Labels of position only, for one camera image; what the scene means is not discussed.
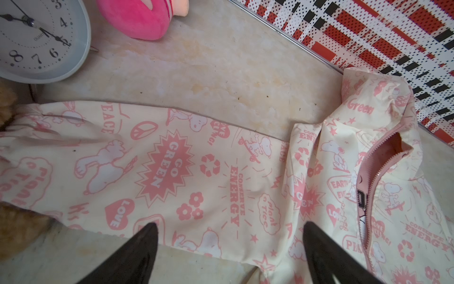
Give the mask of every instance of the clock numeral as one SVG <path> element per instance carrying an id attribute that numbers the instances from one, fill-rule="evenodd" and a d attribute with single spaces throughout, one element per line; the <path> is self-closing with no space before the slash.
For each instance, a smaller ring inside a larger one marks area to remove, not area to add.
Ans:
<path id="1" fill-rule="evenodd" d="M 35 55 L 34 55 L 34 56 L 32 56 L 31 58 L 33 59 L 34 57 L 38 57 L 38 63 L 39 63 L 39 64 L 42 64 L 41 60 L 39 59 L 39 56 L 38 56 L 38 54 L 35 54 Z"/>
<path id="2" fill-rule="evenodd" d="M 60 27 L 67 27 L 68 25 L 66 24 L 65 21 L 63 21 L 63 19 L 60 17 Z"/>
<path id="3" fill-rule="evenodd" d="M 68 43 L 68 40 L 65 40 L 63 37 L 60 37 L 60 39 L 61 39 L 61 42 L 63 43 L 63 45 L 71 46 L 71 44 Z"/>
<path id="4" fill-rule="evenodd" d="M 16 50 L 10 51 L 10 56 L 12 58 L 14 58 L 14 61 L 16 61 L 16 62 L 21 62 L 24 59 L 24 57 L 22 55 L 20 55 L 19 53 L 17 53 Z"/>
<path id="5" fill-rule="evenodd" d="M 58 0 L 51 0 L 51 1 L 52 1 L 52 3 L 55 3 L 55 8 L 56 9 L 60 9 L 61 8 L 61 3 L 58 2 Z"/>
<path id="6" fill-rule="evenodd" d="M 52 56 L 52 57 L 54 57 L 54 58 L 58 57 L 58 52 L 55 51 L 55 49 L 53 49 L 53 48 L 51 48 L 51 49 L 49 50 L 49 53 L 50 53 L 50 56 Z"/>

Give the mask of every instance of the clock hand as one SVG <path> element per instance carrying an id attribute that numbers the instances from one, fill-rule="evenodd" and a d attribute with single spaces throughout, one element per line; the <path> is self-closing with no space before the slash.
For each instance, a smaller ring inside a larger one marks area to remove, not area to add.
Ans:
<path id="1" fill-rule="evenodd" d="M 50 35 L 50 36 L 52 36 L 56 41 L 59 41 L 59 42 L 63 43 L 63 45 L 71 46 L 70 43 L 64 42 L 64 41 L 61 39 L 61 37 L 55 36 L 55 35 L 51 34 L 50 32 L 46 31 L 46 30 L 43 29 L 43 28 L 39 28 L 39 29 L 40 29 L 40 31 L 43 32 L 43 34 L 44 34 L 45 36 L 49 37 L 49 35 Z"/>
<path id="2" fill-rule="evenodd" d="M 10 1 L 13 2 L 14 6 L 16 6 L 25 16 L 27 16 L 27 18 L 29 18 L 29 16 L 13 0 Z"/>
<path id="3" fill-rule="evenodd" d="M 8 22 L 16 20 L 16 21 L 21 21 L 21 22 L 27 23 L 26 20 L 15 18 L 15 17 L 11 16 L 10 14 L 0 15 L 0 17 L 7 20 Z"/>

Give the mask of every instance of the printed fabric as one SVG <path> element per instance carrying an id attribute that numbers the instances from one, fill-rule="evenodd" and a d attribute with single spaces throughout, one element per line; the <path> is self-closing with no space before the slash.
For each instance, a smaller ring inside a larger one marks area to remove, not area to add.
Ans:
<path id="1" fill-rule="evenodd" d="M 255 265 L 265 284 L 311 283 L 310 220 L 385 283 L 453 282 L 410 86 L 348 68 L 342 100 L 290 143 L 176 109 L 21 106 L 0 137 L 0 200 L 121 237 L 155 222 L 160 244 Z"/>
<path id="2" fill-rule="evenodd" d="M 454 147 L 454 1 L 231 1 L 337 70 L 404 77 L 417 120 Z"/>

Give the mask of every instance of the brown plush toy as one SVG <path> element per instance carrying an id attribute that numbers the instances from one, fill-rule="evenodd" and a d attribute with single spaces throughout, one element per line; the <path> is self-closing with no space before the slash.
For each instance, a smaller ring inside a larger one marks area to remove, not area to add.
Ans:
<path id="1" fill-rule="evenodd" d="M 0 78 L 0 125 L 12 117 L 15 101 L 16 94 L 9 87 L 9 82 Z M 24 250 L 50 227 L 50 222 L 48 216 L 0 202 L 0 261 Z"/>

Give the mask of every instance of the pink plush toy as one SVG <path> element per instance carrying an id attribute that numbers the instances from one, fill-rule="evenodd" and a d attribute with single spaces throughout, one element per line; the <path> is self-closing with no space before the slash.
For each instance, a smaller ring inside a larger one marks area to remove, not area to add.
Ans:
<path id="1" fill-rule="evenodd" d="M 189 0 L 97 0 L 101 14 L 125 35 L 157 40 L 169 27 L 173 15 L 186 16 Z"/>

